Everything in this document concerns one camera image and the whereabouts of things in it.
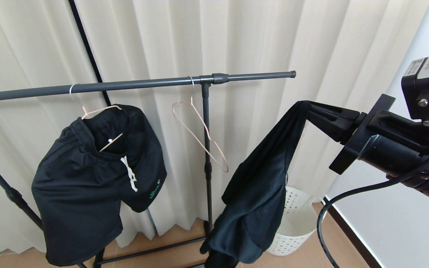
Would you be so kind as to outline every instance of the black clothing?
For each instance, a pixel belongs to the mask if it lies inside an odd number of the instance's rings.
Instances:
[[[32,193],[53,265],[97,254],[122,231],[121,200],[142,212],[165,181],[162,148],[145,115],[118,106],[66,127],[37,169]]]
[[[225,192],[225,210],[200,248],[207,268],[253,263],[274,240],[284,211],[287,169],[298,145],[309,102],[297,102],[239,165]]]

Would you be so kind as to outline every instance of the curtain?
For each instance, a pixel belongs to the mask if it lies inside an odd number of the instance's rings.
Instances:
[[[237,166],[299,100],[368,111],[392,81],[428,0],[88,1],[76,0],[104,82],[211,73],[297,71],[294,79],[229,82],[210,88],[211,136],[230,166],[213,165],[213,214]],[[0,0],[0,91],[97,82],[67,1]],[[109,92],[139,107],[162,144],[167,179],[146,212],[122,205],[120,246],[138,232],[162,235],[207,219],[204,151],[172,114],[191,86]],[[87,110],[101,93],[74,95]],[[194,92],[201,111],[201,93]],[[203,140],[188,107],[181,118]],[[31,182],[61,130],[82,115],[69,95],[0,102],[0,173],[37,211]],[[213,149],[221,161],[221,155]],[[289,168],[288,185],[323,197],[339,145],[310,124]],[[43,233],[0,188],[0,251],[45,251]]]

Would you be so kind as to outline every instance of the clothes hanger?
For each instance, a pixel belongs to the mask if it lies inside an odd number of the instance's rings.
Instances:
[[[191,79],[191,83],[193,86],[193,90],[191,91],[191,97],[190,97],[190,102],[176,102],[173,104],[173,114],[175,115],[175,117],[180,121],[180,123],[182,123],[182,125],[192,134],[192,136],[194,136],[194,138],[196,139],[196,141],[201,145],[201,147],[203,147],[204,151],[211,157],[211,159],[213,159],[213,161],[224,171],[224,172],[228,172],[229,171],[229,166],[228,166],[228,161],[226,161],[226,157],[225,154],[223,154],[223,151],[221,151],[221,148],[218,146],[218,143],[216,143],[215,141],[213,141],[211,139],[210,136],[210,131],[208,130],[208,127],[206,126],[206,124],[203,121],[203,118],[201,117],[200,113],[198,112],[198,110],[196,110],[196,107],[194,107],[193,105],[193,93],[194,93],[194,81],[193,78],[191,76],[189,76],[189,78]],[[178,107],[180,107],[180,105],[184,103],[187,105],[190,105],[194,111],[196,112],[196,114],[198,115],[199,119],[201,120],[201,122],[203,123],[203,127],[206,130],[206,134],[208,136],[208,139],[213,142],[216,146],[216,148],[218,148],[218,151],[221,153],[221,156],[223,157],[223,160],[226,164],[226,169],[221,166],[220,163],[218,163],[218,161],[213,157],[213,155],[206,149],[206,147],[204,147],[203,143],[201,143],[201,141],[196,137],[196,135],[185,125],[185,123],[180,119],[180,117],[178,117],[177,113],[175,112],[175,105],[178,105]]]
[[[75,100],[76,102],[80,103],[80,105],[82,106],[82,110],[84,110],[84,115],[82,116],[82,119],[85,119],[89,114],[95,114],[95,113],[97,113],[97,112],[102,112],[102,111],[107,110],[107,109],[109,109],[109,108],[117,108],[117,109],[119,109],[119,110],[121,110],[121,109],[122,109],[122,108],[120,108],[118,105],[111,105],[111,106],[108,106],[108,107],[105,107],[105,108],[102,108],[102,109],[98,109],[98,110],[95,110],[95,111],[92,111],[92,112],[87,112],[87,110],[85,110],[85,107],[84,107],[84,105],[82,104],[82,102],[80,102],[80,100],[76,100],[76,99],[72,96],[72,88],[73,88],[75,85],[78,85],[78,84],[73,84],[72,86],[70,86],[70,88],[69,88],[69,95],[70,95],[70,98],[72,98],[72,99],[73,99],[73,100]],[[109,145],[110,145],[110,144],[114,143],[118,138],[120,138],[120,137],[122,136],[122,134],[123,134],[123,133],[121,133],[120,135],[118,135],[115,139],[109,139],[109,143],[108,143],[106,146],[104,146],[102,149],[100,149],[100,151],[104,151],[104,150],[105,150],[105,148],[109,147]]]

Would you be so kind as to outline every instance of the brown floor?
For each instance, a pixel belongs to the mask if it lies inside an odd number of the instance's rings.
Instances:
[[[314,204],[315,210],[319,212],[322,205]],[[342,268],[368,268],[362,256],[342,232],[340,227],[328,215],[322,225],[324,239],[329,250]],[[157,248],[196,237],[203,236],[203,222],[198,220],[190,231],[185,231],[180,227],[173,227],[163,236],[156,236],[149,241],[143,234],[139,234],[136,239],[124,248],[120,248],[112,242],[105,249],[105,257],[121,256],[129,253],[145,251],[150,248]],[[170,248],[136,258],[125,259],[102,265],[103,268],[184,268],[203,262],[206,256],[199,253],[202,241],[192,243],[177,248]],[[85,265],[92,268],[93,259],[86,261]],[[314,233],[296,252],[288,256],[274,256],[264,253],[253,264],[240,264],[239,268],[293,268],[293,267],[315,267],[331,268],[324,251],[320,247],[317,235]],[[54,268],[47,263],[44,253],[36,250],[28,250],[22,254],[15,254],[6,250],[0,253],[0,268]]]

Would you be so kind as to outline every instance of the black shorts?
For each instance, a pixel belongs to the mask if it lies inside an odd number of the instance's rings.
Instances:
[[[97,254],[122,231],[121,200],[142,212],[165,181],[162,148],[145,115],[118,106],[122,110],[109,108],[70,124],[37,169],[32,193],[53,265],[74,265]]]

